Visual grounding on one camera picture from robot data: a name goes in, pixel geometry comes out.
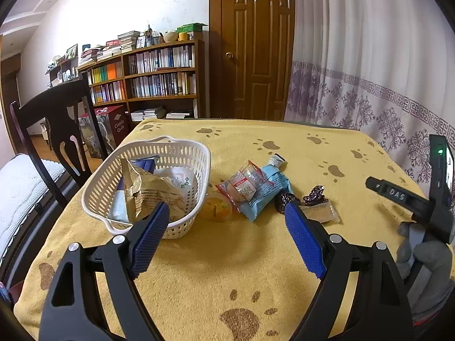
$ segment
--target curtain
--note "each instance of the curtain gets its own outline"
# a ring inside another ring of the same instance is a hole
[[[285,120],[360,130],[428,194],[455,147],[455,34],[434,0],[296,0]]]

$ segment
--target chair backrest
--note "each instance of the chair backrest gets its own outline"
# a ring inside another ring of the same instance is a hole
[[[85,104],[90,118],[90,126],[95,135],[95,145],[100,150],[104,160],[107,158],[106,145],[102,142],[86,76],[49,88],[21,107],[15,101],[10,105],[11,116],[20,139],[38,173],[62,207],[65,207],[68,201],[45,168],[31,141],[27,128],[46,118],[49,124],[49,142],[54,153],[74,181],[79,187],[82,187],[92,173],[80,135],[77,109],[81,101]],[[71,119],[68,114],[70,107],[73,107],[75,119]]]

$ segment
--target gold snack wrapper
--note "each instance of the gold snack wrapper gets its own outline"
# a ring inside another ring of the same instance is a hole
[[[170,222],[185,216],[185,202],[179,190],[163,178],[135,166],[128,159],[121,160],[128,220],[135,224],[149,216],[158,202],[168,204]]]

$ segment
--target mattress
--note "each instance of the mattress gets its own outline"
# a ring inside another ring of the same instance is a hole
[[[43,164],[54,181],[65,172],[60,163]],[[28,155],[17,155],[0,170],[0,264],[15,232],[47,191]]]

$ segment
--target white plastic basket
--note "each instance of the white plastic basket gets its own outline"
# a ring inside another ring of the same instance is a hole
[[[210,151],[207,146],[191,140],[177,140],[161,136],[153,140],[133,141],[115,149],[99,166],[82,194],[82,208],[91,217],[104,223],[113,236],[125,234],[131,224],[107,218],[115,191],[121,178],[120,159],[142,159],[160,155],[156,168],[188,167],[197,179],[197,186],[185,196],[187,215],[169,223],[163,238],[182,237],[193,225],[196,214],[202,208],[210,175]]]

